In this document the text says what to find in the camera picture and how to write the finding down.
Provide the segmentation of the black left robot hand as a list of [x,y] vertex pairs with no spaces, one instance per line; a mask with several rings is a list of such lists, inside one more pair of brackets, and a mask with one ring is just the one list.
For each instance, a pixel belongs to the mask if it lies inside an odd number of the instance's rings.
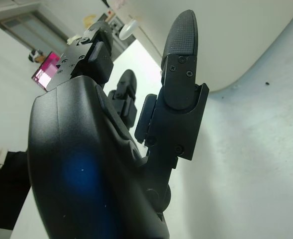
[[127,70],[106,95],[112,35],[99,21],[69,45],[32,106],[29,178],[51,239],[167,239],[169,179],[191,160],[209,89],[195,82],[195,13],[180,13],[168,34],[161,89],[139,117],[137,82]]

